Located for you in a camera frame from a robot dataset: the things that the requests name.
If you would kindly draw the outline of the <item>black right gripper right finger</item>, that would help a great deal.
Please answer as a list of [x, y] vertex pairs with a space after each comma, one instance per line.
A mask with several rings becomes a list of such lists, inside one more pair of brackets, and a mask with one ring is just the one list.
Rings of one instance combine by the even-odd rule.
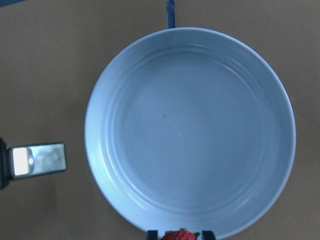
[[201, 239], [202, 240], [215, 240], [215, 234], [211, 230], [203, 230]]

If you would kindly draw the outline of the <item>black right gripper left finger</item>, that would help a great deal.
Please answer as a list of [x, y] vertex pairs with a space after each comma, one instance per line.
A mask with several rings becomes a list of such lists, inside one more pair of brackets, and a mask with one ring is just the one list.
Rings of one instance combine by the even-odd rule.
[[148, 230], [146, 232], [146, 240], [158, 240], [158, 231], [157, 230]]

